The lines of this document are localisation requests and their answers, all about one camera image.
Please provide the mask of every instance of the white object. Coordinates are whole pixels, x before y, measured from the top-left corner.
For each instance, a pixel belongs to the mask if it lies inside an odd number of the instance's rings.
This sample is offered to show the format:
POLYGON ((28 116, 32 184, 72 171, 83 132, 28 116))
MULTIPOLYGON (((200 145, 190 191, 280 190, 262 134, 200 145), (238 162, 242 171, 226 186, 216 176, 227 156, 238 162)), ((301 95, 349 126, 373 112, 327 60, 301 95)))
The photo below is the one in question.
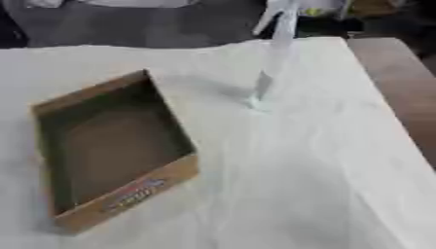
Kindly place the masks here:
POLYGON ((110 7, 179 8, 199 0, 79 0, 88 4, 110 7))
POLYGON ((336 38, 297 40, 279 112, 238 101, 268 44, 0 51, 0 241, 8 249, 434 249, 434 172, 336 38), (44 230, 29 105, 148 68, 200 175, 77 236, 44 230))
MULTIPOLYGON (((28 6, 58 8, 63 0, 26 0, 28 6)), ((94 5, 137 8, 179 8, 199 0, 79 0, 94 5)))
POLYGON ((44 8, 58 8, 63 0, 26 0, 27 6, 44 7, 44 8))
POLYGON ((268 24, 268 20, 270 20, 271 17, 282 13, 278 19, 275 33, 272 36, 265 68, 262 69, 259 79, 257 80, 255 92, 250 97, 251 106, 254 108, 262 108, 260 106, 262 105, 261 102, 272 102, 274 98, 280 97, 285 91, 284 86, 278 84, 276 80, 285 66, 286 59, 291 54, 291 46, 297 28, 299 7, 300 3, 297 0, 278 0, 272 2, 270 10, 267 9, 254 30, 255 34, 260 33, 268 24))

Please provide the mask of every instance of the cardboard box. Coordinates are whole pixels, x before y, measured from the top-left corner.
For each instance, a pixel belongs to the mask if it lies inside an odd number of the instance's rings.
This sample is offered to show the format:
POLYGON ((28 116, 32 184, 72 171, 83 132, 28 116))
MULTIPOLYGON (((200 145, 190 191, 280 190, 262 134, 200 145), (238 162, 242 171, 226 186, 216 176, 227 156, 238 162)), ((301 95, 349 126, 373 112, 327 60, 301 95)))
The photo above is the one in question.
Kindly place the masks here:
POLYGON ((192 178, 197 155, 146 71, 33 107, 54 219, 90 228, 192 178))

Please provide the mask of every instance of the floor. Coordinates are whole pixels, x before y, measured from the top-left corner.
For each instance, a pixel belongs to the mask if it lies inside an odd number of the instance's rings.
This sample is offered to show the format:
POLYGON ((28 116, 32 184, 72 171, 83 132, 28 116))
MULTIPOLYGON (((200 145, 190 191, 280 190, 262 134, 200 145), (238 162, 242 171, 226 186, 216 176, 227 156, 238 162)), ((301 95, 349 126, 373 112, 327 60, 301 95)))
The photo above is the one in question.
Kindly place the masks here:
POLYGON ((179 9, 110 8, 67 2, 59 9, 26 8, 6 0, 31 47, 113 45, 198 48, 252 39, 264 10, 259 0, 200 0, 179 9))

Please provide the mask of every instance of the white cloth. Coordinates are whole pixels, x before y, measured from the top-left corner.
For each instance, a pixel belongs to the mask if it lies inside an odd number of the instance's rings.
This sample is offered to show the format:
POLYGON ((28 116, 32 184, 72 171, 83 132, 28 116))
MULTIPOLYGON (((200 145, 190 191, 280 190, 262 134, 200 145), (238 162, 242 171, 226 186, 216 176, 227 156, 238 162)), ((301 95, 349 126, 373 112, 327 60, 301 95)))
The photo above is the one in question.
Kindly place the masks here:
POLYGON ((0 241, 8 249, 434 249, 436 181, 344 41, 298 40, 259 113, 266 44, 0 51, 0 241), (150 69, 200 176, 74 237, 45 226, 29 105, 150 69))

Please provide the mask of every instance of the white tablecloth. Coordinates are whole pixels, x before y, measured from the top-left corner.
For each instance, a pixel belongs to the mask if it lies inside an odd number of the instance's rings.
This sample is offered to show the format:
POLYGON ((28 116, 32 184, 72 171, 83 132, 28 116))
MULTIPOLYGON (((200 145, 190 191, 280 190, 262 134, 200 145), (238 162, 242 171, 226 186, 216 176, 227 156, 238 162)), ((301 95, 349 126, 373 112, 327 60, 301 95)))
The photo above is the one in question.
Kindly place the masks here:
POLYGON ((273 112, 266 44, 0 51, 2 248, 436 248, 436 179, 344 41, 298 40, 273 112), (77 236, 51 230, 29 105, 148 68, 201 174, 77 236))

